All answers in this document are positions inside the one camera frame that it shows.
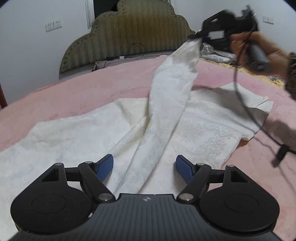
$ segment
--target bed sheet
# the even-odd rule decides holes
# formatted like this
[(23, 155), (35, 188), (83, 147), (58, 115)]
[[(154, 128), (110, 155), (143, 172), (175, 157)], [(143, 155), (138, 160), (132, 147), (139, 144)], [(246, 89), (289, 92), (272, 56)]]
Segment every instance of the bed sheet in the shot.
[[(118, 98), (148, 97), (160, 56), (109, 67), (39, 89), (0, 111), (0, 151), (24, 138), (40, 121), (81, 115)], [(205, 61), (197, 64), (193, 89), (215, 88), (232, 81), (233, 70)], [(274, 102), (264, 127), (280, 142), (296, 149), (296, 102), (283, 90), (254, 76), (239, 73), (240, 85)], [(274, 232), (283, 240), (296, 237), (296, 156), (287, 154), (274, 168), (278, 147), (259, 131), (249, 142), (241, 141), (227, 164), (239, 167), (280, 204)]]

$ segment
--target sleeve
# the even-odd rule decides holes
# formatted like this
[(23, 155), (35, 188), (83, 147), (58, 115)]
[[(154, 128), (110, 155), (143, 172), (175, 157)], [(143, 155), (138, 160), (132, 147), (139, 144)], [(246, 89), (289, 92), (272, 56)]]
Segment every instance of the sleeve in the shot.
[(291, 94), (291, 97), (296, 100), (296, 53), (290, 53), (289, 61), (286, 90)]

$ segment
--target hand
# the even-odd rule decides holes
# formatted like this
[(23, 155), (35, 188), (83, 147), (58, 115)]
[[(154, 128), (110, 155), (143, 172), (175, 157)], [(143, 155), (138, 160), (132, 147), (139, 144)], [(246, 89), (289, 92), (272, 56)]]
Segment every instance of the hand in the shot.
[[(248, 32), (231, 35), (232, 42), (230, 44), (230, 49), (234, 54), (236, 54), (237, 57), (240, 54), (240, 51), (244, 46), (244, 41), (248, 37), (248, 35), (249, 35)], [(262, 48), (262, 50), (266, 53), (267, 58), (270, 60), (273, 70), (268, 74), (270, 75), (279, 74), (283, 79), (287, 79), (287, 72), (289, 67), (288, 53), (282, 50), (273, 41), (267, 39), (260, 32), (256, 31), (251, 33), (249, 40), (258, 44)], [(245, 67), (249, 71), (251, 71), (245, 63), (245, 57), (246, 57), (246, 49), (243, 50), (238, 64)]]

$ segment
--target white fleece fabric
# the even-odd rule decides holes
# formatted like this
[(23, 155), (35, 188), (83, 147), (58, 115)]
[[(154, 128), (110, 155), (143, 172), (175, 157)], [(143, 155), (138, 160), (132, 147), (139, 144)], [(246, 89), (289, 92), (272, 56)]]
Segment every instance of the white fleece fabric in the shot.
[[(104, 183), (116, 196), (177, 195), (185, 186), (174, 167), (177, 155), (219, 169), (240, 139), (251, 139), (259, 128), (246, 115), (232, 83), (190, 91), (197, 75), (197, 45), (187, 42), (159, 67), (149, 100), (118, 99), (81, 116), (38, 123), (1, 152), (0, 240), (17, 231), (10, 216), (13, 199), (54, 163), (75, 167), (110, 153), (114, 167)], [(241, 86), (239, 91), (263, 124), (272, 102)], [(78, 183), (71, 186), (79, 188)]]

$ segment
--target forearm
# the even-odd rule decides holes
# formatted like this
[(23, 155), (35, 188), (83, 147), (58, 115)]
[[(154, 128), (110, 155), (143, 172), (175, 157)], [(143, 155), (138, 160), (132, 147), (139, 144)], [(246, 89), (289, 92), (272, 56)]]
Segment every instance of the forearm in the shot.
[(290, 53), (286, 69), (288, 71), (283, 72), (281, 76), (286, 81), (286, 90), (291, 94), (291, 97), (296, 100), (296, 53)]

